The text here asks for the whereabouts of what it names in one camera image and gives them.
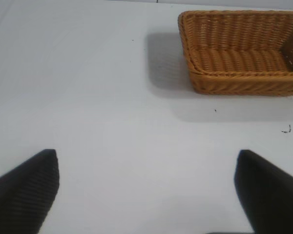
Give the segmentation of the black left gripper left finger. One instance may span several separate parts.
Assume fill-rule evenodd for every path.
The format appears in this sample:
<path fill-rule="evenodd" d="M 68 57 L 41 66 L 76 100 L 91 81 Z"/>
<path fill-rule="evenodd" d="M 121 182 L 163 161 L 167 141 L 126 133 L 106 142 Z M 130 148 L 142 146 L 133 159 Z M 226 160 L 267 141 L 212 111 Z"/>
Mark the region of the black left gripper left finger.
<path fill-rule="evenodd" d="M 44 149 L 0 177 L 0 234 L 37 234 L 60 186 L 56 150 Z"/>

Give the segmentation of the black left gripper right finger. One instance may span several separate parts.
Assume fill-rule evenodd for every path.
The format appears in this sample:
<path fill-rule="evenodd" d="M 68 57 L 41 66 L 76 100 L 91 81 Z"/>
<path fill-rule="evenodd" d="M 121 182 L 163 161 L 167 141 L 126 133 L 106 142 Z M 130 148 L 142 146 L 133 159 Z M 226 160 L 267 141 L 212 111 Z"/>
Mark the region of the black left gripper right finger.
<path fill-rule="evenodd" d="M 256 234 L 293 234 L 293 176 L 255 152 L 241 150 L 234 185 Z"/>

